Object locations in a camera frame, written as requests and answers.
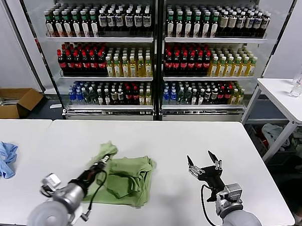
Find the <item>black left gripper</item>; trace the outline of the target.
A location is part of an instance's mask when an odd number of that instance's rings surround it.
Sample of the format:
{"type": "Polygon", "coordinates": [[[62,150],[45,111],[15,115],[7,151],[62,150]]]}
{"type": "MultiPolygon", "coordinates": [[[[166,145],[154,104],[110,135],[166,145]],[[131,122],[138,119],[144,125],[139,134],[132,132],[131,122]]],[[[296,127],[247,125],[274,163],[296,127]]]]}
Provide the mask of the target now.
{"type": "Polygon", "coordinates": [[[104,171],[106,165],[111,162],[113,157],[114,154],[106,154],[100,162],[94,163],[90,168],[84,170],[79,177],[72,179],[72,183],[87,190],[94,182],[96,175],[104,171]]]}

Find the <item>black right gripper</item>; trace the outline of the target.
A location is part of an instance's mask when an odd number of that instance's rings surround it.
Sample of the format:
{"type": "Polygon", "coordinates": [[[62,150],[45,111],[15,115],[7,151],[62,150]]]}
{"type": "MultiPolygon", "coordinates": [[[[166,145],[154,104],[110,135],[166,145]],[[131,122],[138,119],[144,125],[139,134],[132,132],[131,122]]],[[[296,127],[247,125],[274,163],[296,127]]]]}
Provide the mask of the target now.
{"type": "Polygon", "coordinates": [[[207,166],[204,168],[199,168],[193,164],[192,159],[187,155],[188,161],[188,172],[192,176],[198,178],[200,181],[206,182],[211,188],[211,191],[215,194],[224,189],[224,182],[221,179],[222,170],[222,160],[218,159],[214,153],[207,151],[214,165],[207,166]]]}

